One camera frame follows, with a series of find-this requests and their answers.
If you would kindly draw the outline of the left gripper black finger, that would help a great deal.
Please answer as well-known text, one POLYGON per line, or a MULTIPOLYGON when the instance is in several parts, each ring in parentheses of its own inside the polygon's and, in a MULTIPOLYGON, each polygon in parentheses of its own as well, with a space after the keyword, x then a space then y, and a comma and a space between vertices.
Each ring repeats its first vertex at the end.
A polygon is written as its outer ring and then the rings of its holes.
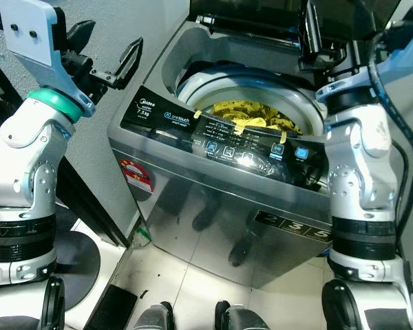
POLYGON ((115 79, 112 86, 127 86, 132 76, 135 75, 140 64, 144 38, 137 38, 132 41, 125 53, 121 57, 120 65, 115 72, 115 79))
POLYGON ((83 20, 71 26, 66 32, 67 49, 71 52, 81 53, 93 34, 96 22, 83 20))

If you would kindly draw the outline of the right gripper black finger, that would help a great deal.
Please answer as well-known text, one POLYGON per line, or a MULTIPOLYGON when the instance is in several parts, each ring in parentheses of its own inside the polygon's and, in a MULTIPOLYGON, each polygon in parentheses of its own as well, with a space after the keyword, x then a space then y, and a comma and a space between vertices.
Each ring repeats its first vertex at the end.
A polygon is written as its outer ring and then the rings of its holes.
POLYGON ((301 50, 304 56, 318 56, 323 50, 319 13, 313 1, 301 1, 301 50))

